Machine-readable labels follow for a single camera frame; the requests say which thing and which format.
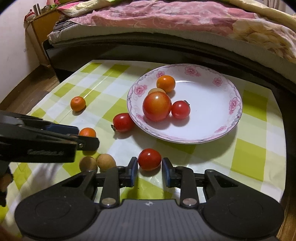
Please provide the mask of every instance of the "silver thermos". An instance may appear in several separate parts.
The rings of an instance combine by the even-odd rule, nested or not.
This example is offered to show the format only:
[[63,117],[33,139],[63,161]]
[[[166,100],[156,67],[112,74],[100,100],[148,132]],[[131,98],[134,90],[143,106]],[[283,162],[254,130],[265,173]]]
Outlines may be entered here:
[[34,9],[34,13],[35,13],[35,16],[39,16],[41,13],[40,13],[40,7],[39,7],[39,3],[35,4],[33,6],[33,9]]

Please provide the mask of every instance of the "checkered tablecloth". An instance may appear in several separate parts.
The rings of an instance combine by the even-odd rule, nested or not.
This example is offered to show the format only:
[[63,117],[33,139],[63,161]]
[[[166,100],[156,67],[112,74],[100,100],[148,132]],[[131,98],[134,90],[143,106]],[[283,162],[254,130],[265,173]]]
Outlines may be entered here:
[[[229,78],[243,99],[243,114],[228,135],[204,144],[184,145],[165,142],[135,127],[126,134],[114,134],[113,117],[127,112],[126,97],[132,84],[146,72],[164,64],[136,61],[97,60],[86,64],[53,89],[30,115],[60,124],[92,127],[100,140],[97,152],[76,153],[74,163],[11,163],[15,181],[8,187],[7,207],[0,208],[4,226],[17,234],[14,210],[23,198],[80,172],[82,156],[109,153],[117,165],[126,166],[145,148],[168,157],[175,166],[195,172],[215,169],[259,190],[277,201],[282,197],[286,175],[286,145],[280,110],[271,90],[246,80]],[[74,113],[70,101],[75,96],[86,100],[87,108]],[[140,199],[179,198],[179,189],[163,187],[161,171],[139,173],[134,188],[122,188],[120,197]],[[201,188],[200,201],[204,202]]]

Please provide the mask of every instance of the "silver bolt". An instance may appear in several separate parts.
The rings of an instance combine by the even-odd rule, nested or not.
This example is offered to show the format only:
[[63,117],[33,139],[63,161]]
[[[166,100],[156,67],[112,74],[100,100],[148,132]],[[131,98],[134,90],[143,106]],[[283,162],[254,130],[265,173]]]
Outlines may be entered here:
[[197,203],[197,200],[194,199],[194,198],[185,198],[183,200],[183,203],[186,205],[186,206],[193,206]]
[[112,197],[106,197],[102,200],[102,204],[106,206],[111,206],[116,203],[116,200]]

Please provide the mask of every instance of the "pink floral bedding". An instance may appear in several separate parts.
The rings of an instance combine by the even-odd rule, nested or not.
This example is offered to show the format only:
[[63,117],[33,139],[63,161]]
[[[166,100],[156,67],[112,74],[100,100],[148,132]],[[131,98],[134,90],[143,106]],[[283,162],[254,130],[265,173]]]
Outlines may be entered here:
[[86,26],[203,31],[262,46],[296,63],[296,33],[256,13],[213,1],[124,3],[71,19]]

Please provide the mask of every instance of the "wooden cabinet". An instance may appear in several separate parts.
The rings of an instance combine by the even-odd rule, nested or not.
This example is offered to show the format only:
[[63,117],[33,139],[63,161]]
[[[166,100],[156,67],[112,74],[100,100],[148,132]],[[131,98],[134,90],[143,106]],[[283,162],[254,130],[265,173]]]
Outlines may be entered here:
[[52,32],[59,17],[60,13],[57,9],[49,10],[34,18],[26,28],[26,32],[29,35],[39,62],[44,66],[49,66],[50,63],[44,52],[42,43],[47,39],[47,35]]

